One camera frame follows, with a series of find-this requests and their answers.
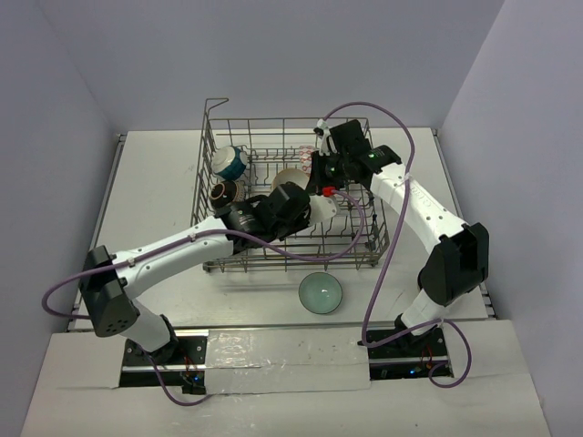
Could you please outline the white bowl orange rim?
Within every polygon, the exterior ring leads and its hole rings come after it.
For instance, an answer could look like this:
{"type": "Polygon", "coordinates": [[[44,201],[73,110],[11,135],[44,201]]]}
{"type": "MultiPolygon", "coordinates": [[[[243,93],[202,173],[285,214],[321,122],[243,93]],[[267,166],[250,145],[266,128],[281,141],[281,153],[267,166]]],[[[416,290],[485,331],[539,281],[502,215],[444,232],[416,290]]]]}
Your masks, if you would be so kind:
{"type": "Polygon", "coordinates": [[[286,168],[280,171],[271,183],[271,189],[274,190],[278,186],[291,182],[300,188],[306,188],[309,183],[309,176],[298,168],[286,168]]]}

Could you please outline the light green ceramic bowl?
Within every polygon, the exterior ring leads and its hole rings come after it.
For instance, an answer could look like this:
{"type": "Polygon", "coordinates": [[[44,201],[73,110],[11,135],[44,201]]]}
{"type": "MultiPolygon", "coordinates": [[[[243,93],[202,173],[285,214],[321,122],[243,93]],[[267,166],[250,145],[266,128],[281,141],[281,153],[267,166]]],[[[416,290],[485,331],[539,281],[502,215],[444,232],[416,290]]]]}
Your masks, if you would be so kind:
{"type": "Polygon", "coordinates": [[[309,312],[318,315],[336,311],[343,300],[343,288],[338,279],[325,272],[313,272],[300,283],[300,303],[309,312]]]}

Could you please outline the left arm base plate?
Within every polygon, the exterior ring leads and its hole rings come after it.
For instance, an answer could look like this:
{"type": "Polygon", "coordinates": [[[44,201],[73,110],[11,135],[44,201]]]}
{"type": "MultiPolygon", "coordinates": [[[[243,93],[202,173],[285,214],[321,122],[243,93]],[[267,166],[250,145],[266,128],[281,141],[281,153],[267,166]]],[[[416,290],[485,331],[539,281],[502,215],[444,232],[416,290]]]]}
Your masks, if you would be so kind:
{"type": "MultiPolygon", "coordinates": [[[[180,388],[182,394],[205,395],[207,334],[179,333],[163,352],[150,353],[165,386],[180,388]]],[[[147,353],[132,340],[126,340],[119,376],[121,388],[159,386],[154,366],[147,353]]]]}

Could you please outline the brown rimmed cream bowl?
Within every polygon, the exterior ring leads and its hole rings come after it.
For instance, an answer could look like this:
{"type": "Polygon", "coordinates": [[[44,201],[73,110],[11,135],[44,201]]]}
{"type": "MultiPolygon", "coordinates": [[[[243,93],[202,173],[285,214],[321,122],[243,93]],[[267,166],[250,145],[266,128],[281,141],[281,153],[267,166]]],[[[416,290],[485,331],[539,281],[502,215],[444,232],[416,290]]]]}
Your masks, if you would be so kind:
{"type": "Polygon", "coordinates": [[[245,199],[245,185],[242,181],[223,180],[210,190],[210,204],[214,209],[224,208],[232,202],[245,199]]]}

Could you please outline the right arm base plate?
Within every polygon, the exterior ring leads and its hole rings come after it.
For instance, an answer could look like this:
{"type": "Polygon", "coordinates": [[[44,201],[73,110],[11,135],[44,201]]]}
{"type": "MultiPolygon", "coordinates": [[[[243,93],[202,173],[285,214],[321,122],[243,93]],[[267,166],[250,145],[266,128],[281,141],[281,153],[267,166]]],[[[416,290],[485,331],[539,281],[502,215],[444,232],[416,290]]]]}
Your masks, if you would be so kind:
{"type": "Polygon", "coordinates": [[[432,328],[421,338],[407,334],[383,346],[367,348],[371,381],[453,377],[441,328],[432,328]]]}

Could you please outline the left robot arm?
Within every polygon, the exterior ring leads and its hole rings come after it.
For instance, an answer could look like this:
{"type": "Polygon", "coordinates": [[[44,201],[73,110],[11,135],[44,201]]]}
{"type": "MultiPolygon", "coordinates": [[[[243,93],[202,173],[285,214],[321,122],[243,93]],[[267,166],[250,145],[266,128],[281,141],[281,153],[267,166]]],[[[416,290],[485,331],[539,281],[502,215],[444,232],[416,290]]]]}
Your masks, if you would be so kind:
{"type": "Polygon", "coordinates": [[[95,334],[116,335],[136,343],[156,362],[171,361],[178,351],[175,332],[164,315],[138,300],[160,282],[215,259],[256,249],[306,229],[310,196],[294,183],[276,187],[219,208],[189,229],[140,248],[90,250],[79,290],[95,334]]]}

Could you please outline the dark teal white bowl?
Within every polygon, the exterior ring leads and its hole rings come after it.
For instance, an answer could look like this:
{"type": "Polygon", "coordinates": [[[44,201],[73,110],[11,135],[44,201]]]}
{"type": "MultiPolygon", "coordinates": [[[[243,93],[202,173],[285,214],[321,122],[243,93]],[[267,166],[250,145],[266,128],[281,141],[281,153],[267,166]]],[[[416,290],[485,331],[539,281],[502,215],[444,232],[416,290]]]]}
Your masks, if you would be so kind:
{"type": "Polygon", "coordinates": [[[248,166],[248,155],[240,147],[226,146],[219,148],[211,160],[212,173],[223,180],[239,179],[248,166]]]}

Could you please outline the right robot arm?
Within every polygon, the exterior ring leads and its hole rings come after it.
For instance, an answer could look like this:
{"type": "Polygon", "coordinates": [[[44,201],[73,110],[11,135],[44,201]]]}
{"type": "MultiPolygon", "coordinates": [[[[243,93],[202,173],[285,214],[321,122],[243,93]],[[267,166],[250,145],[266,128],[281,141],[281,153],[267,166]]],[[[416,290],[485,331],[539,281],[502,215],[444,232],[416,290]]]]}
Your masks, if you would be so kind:
{"type": "Polygon", "coordinates": [[[321,119],[314,132],[318,149],[312,153],[308,192],[323,195],[350,184],[363,186],[398,212],[397,226],[408,226],[428,253],[417,278],[419,293],[395,321],[400,329],[396,348],[414,356],[426,346],[426,333],[447,308],[486,280],[488,231],[441,205],[390,147],[373,147],[358,120],[330,127],[321,119]]]}

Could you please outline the blue inside red patterned bowl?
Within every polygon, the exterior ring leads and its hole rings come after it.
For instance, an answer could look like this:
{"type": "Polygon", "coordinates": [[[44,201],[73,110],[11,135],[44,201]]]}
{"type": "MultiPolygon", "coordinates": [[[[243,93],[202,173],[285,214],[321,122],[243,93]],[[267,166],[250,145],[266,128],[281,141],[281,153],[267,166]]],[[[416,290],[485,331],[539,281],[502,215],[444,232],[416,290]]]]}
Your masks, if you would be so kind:
{"type": "Polygon", "coordinates": [[[301,145],[298,147],[300,168],[306,174],[310,175],[312,171],[312,154],[316,148],[309,145],[301,145]]]}

